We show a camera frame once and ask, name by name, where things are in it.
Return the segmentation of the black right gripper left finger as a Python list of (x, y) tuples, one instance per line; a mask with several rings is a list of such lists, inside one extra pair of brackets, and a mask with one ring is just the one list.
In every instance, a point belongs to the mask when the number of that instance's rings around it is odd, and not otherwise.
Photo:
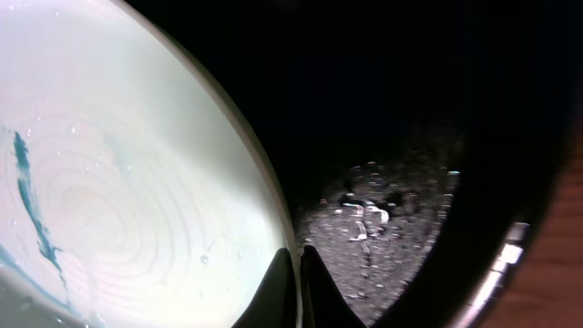
[(292, 257), (288, 249), (281, 248), (233, 328), (295, 328), (296, 319), (297, 290)]

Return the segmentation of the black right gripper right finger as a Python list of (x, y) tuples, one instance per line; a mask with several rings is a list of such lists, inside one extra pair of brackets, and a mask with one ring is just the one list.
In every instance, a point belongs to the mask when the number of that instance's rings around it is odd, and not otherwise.
[(303, 328), (365, 328), (311, 245), (303, 248), (301, 276)]

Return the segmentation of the light blue plate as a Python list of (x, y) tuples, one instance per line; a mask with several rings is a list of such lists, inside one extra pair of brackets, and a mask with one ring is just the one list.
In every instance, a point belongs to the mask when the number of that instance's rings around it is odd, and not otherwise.
[(233, 327), (293, 231), (220, 86), (122, 1), (1, 4), (1, 324)]

